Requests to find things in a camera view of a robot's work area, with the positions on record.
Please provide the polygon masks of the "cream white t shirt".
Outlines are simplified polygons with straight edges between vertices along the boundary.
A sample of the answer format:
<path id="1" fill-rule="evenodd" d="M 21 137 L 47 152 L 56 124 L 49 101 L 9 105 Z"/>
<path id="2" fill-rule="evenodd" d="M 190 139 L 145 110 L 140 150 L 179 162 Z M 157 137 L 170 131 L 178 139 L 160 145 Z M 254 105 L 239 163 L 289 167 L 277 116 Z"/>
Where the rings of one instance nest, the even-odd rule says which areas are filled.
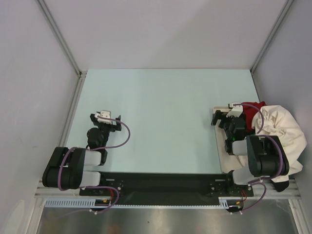
<path id="1" fill-rule="evenodd" d="M 256 114 L 252 120 L 253 131 L 260 135 L 279 137 L 290 165 L 288 174 L 273 178 L 272 181 L 288 181 L 290 175 L 296 174 L 303 169 L 303 165 L 298 161 L 298 158 L 307 146 L 305 135 L 297 121 L 284 107 L 280 105 L 266 105 L 261 107 L 260 110 L 263 113 L 264 126 L 259 133 L 256 133 L 260 127 L 260 120 L 256 121 L 260 115 Z"/>

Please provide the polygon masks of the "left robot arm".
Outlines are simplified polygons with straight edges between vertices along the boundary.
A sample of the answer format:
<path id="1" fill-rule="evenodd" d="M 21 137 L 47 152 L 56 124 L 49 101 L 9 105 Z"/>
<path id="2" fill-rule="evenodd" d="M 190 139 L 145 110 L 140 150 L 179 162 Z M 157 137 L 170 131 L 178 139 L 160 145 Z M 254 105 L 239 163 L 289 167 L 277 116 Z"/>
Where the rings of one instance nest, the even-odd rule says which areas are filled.
<path id="1" fill-rule="evenodd" d="M 90 114 L 94 127 L 87 132 L 85 148 L 56 147 L 44 170 L 42 183 L 44 187 L 60 190 L 77 189 L 87 182 L 91 190 L 97 195 L 104 194 L 108 183 L 100 178 L 100 173 L 90 172 L 94 180 L 88 180 L 89 174 L 84 171 L 85 166 L 103 166 L 108 152 L 105 149 L 110 133 L 121 131 L 121 116 L 111 120 L 111 112 L 100 111 Z"/>

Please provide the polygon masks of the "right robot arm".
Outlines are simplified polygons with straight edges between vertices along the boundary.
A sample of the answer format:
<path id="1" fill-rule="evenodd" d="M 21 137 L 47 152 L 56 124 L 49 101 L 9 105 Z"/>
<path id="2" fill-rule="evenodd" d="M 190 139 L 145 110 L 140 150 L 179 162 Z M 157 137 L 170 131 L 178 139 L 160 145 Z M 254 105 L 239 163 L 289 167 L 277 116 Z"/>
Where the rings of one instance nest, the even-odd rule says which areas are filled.
<path id="1" fill-rule="evenodd" d="M 211 125 L 215 130 L 220 168 L 226 176 L 226 194 L 243 195 L 256 183 L 289 172 L 289 162 L 279 138 L 248 132 L 242 108 L 214 107 Z"/>

